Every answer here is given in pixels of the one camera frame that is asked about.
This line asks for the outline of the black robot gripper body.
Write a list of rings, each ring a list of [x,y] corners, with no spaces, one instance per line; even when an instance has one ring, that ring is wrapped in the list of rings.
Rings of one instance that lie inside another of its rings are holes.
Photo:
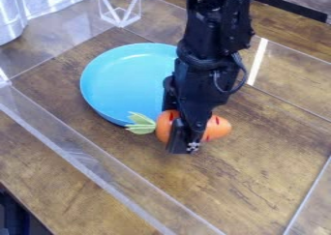
[[[181,118],[194,131],[205,133],[214,108],[228,103],[238,72],[233,61],[204,70],[181,58],[176,60],[176,69],[167,77],[176,80]]]

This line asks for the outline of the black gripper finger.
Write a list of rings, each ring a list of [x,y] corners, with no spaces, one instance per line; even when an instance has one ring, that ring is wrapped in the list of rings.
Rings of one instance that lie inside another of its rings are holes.
[[[163,80],[163,103],[162,110],[178,110],[177,85],[173,77],[166,77]]]
[[[200,150],[202,132],[194,131],[182,118],[177,118],[171,125],[167,151],[171,154],[194,154]]]

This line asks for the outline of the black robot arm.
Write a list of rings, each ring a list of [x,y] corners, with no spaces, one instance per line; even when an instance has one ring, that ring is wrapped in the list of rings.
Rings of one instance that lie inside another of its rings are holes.
[[[163,110],[176,109],[167,151],[200,150],[216,107],[248,81],[240,51],[252,46],[256,30],[252,0],[186,0],[186,32],[173,74],[163,81]]]

